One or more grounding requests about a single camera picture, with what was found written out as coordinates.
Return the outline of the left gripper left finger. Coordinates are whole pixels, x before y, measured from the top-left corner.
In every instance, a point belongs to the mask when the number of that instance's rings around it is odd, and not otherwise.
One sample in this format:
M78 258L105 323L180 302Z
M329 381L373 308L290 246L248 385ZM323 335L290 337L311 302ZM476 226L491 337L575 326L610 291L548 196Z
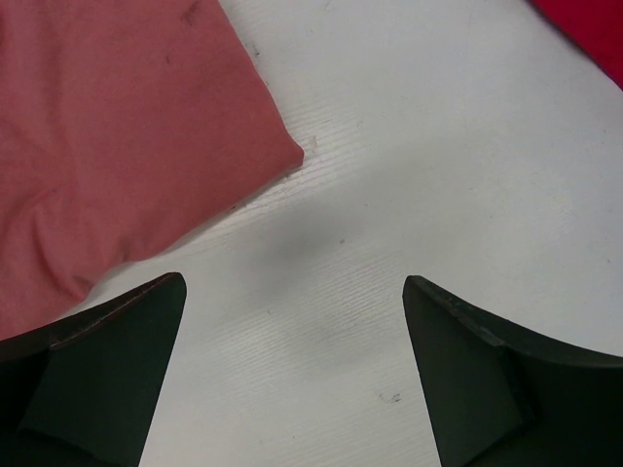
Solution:
M138 465L186 297L169 272L3 340L2 465Z

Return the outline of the red t-shirt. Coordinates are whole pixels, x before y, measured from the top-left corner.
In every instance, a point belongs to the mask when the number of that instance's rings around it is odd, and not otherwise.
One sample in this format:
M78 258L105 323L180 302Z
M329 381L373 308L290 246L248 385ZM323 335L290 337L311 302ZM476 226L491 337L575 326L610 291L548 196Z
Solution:
M622 0L535 0L531 3L622 89Z

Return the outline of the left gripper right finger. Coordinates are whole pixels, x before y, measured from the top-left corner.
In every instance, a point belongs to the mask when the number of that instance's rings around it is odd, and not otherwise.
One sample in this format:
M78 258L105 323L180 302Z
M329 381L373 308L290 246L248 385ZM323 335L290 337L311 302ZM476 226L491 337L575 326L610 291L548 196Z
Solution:
M403 304L445 466L618 466L622 360L471 305L417 275Z

